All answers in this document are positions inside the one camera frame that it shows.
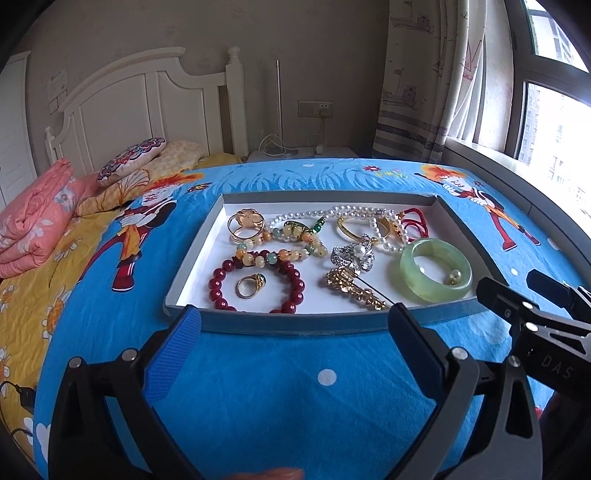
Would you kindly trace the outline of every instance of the blue bedsheet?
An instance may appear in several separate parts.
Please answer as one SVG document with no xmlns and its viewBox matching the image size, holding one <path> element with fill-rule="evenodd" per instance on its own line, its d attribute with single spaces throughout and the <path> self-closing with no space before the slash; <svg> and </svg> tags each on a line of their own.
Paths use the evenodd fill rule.
<svg viewBox="0 0 591 480">
<path fill-rule="evenodd" d="M 548 235 L 474 175 L 434 168 L 390 160 L 293 160 L 211 168 L 196 182 L 201 186 L 179 183 L 171 191 L 174 207 L 168 208 L 165 222 L 141 243 L 133 288 L 112 290 L 121 272 L 121 248 L 115 246 L 97 258 L 66 304 L 35 406 L 35 461 L 42 474 L 47 477 L 48 431 L 67 361 L 76 355 L 89 363 L 112 360 L 170 324 L 163 298 L 221 193 L 324 189 L 440 195 L 486 247 L 512 288 L 560 313 L 525 283 L 533 268 L 572 285 L 582 283 Z M 502 214 L 496 219 L 493 204 Z M 141 205 L 140 198 L 130 208 Z M 114 221 L 101 244 L 120 230 Z M 490 312 L 433 328 L 448 345 L 463 345 L 476 358 L 502 361 L 510 348 L 508 325 Z M 536 382 L 532 386 L 543 406 L 550 391 Z M 448 464 L 459 459 L 478 407 L 475 399 Z M 409 447 L 433 403 L 420 394 L 387 332 L 305 339 L 204 333 L 156 408 L 208 480 L 276 466 L 303 468 L 308 480 L 378 480 Z M 120 415 L 116 418 L 120 427 Z M 129 433 L 121 428 L 121 435 L 130 457 L 143 465 Z"/>
</svg>

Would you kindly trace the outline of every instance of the jade bangle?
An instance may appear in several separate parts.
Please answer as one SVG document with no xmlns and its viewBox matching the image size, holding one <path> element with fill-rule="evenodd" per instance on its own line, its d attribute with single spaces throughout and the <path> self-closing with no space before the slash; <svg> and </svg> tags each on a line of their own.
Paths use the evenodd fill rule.
<svg viewBox="0 0 591 480">
<path fill-rule="evenodd" d="M 421 255 L 442 260 L 450 271 L 459 270 L 460 283 L 445 285 L 426 276 L 414 261 Z M 400 273 L 414 294 L 431 303 L 461 299 L 472 284 L 472 268 L 468 259 L 456 247 L 438 238 L 421 238 L 408 244 L 400 257 Z"/>
</svg>

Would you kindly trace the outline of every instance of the window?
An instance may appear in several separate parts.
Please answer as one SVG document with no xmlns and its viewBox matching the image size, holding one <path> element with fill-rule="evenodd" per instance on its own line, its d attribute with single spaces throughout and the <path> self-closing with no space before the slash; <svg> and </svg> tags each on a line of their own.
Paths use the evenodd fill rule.
<svg viewBox="0 0 591 480">
<path fill-rule="evenodd" d="M 563 61 L 588 72 L 573 44 L 544 7 L 535 0 L 525 0 L 525 6 L 530 19 L 535 54 Z"/>
<path fill-rule="evenodd" d="M 505 0 L 514 94 L 505 154 L 519 175 L 591 238 L 591 75 L 569 36 L 536 0 Z"/>
</svg>

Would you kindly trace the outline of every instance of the tray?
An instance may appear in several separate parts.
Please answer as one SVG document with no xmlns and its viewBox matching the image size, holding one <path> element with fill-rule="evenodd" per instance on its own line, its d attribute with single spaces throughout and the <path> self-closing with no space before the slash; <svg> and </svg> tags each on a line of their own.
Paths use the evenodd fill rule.
<svg viewBox="0 0 591 480">
<path fill-rule="evenodd" d="M 333 205 L 365 205 L 404 210 L 420 207 L 426 217 L 430 236 L 455 245 L 470 261 L 473 270 L 472 288 L 460 300 L 428 304 L 415 296 L 398 274 L 398 256 L 375 249 L 374 267 L 363 274 L 363 279 L 384 293 L 390 300 L 403 302 L 422 324 L 437 323 L 483 312 L 476 297 L 478 280 L 490 276 L 507 284 L 499 268 L 470 229 L 438 196 L 409 193 L 349 192 L 313 190 L 306 192 L 252 192 L 223 194 L 218 198 L 197 233 L 183 263 L 164 300 L 165 311 L 175 315 L 185 305 L 192 304 L 202 310 L 203 330 L 220 333 L 250 335 L 335 335 L 343 333 L 374 332 L 387 329 L 387 312 L 369 311 L 362 302 L 329 288 L 324 277 L 335 266 L 327 258 L 310 257 L 297 261 L 296 267 L 306 283 L 304 302 L 297 314 L 270 314 L 287 297 L 287 283 L 269 268 L 256 267 L 235 270 L 223 282 L 223 294 L 228 303 L 238 310 L 214 310 L 209 300 L 207 282 L 215 268 L 235 254 L 236 244 L 230 239 L 226 224 L 228 218 L 242 208 L 254 208 L 267 220 L 288 212 L 325 210 Z M 301 220 L 312 225 L 313 220 Z M 368 220 L 348 220 L 354 233 L 369 232 Z M 320 239 L 329 253 L 336 245 L 350 242 L 336 227 L 336 218 L 328 219 Z M 269 242 L 259 249 L 278 251 L 290 249 L 294 244 Z M 447 269 L 429 258 L 418 258 L 417 263 L 435 280 L 441 281 Z M 245 275 L 265 274 L 267 285 L 254 298 L 242 300 L 234 292 L 234 285 Z"/>
</svg>

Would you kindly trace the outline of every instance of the nightstand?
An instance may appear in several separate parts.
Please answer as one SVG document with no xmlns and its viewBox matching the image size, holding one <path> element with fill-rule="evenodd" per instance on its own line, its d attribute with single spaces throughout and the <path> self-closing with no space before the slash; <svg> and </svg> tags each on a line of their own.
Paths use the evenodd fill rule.
<svg viewBox="0 0 591 480">
<path fill-rule="evenodd" d="M 314 147 L 303 147 L 298 149 L 297 155 L 282 155 L 280 157 L 270 157 L 263 152 L 255 150 L 247 159 L 247 163 L 257 161 L 274 160 L 303 160 L 308 158 L 359 158 L 349 147 L 325 147 L 322 155 L 316 155 Z"/>
</svg>

